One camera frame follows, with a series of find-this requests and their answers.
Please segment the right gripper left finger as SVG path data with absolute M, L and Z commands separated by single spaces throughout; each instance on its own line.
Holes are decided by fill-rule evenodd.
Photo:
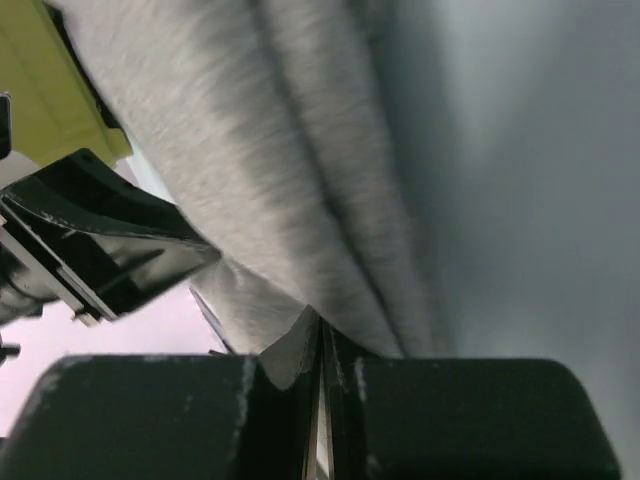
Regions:
M 37 381 L 5 479 L 312 479 L 320 328 L 260 355 L 77 355 Z

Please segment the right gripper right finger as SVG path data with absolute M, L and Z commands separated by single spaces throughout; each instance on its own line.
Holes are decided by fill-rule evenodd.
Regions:
M 532 358 L 389 360 L 323 339 L 333 479 L 616 479 L 581 382 Z

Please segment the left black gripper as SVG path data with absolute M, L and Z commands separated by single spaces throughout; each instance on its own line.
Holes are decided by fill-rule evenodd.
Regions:
M 74 317 L 115 321 L 216 259 L 176 205 L 78 150 L 1 192 L 1 244 Z

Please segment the grey t shirt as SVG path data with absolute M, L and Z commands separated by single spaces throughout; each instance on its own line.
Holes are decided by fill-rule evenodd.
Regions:
M 368 350 L 442 349 L 371 62 L 378 1 L 62 1 L 98 92 L 218 257 L 231 347 L 305 309 Z

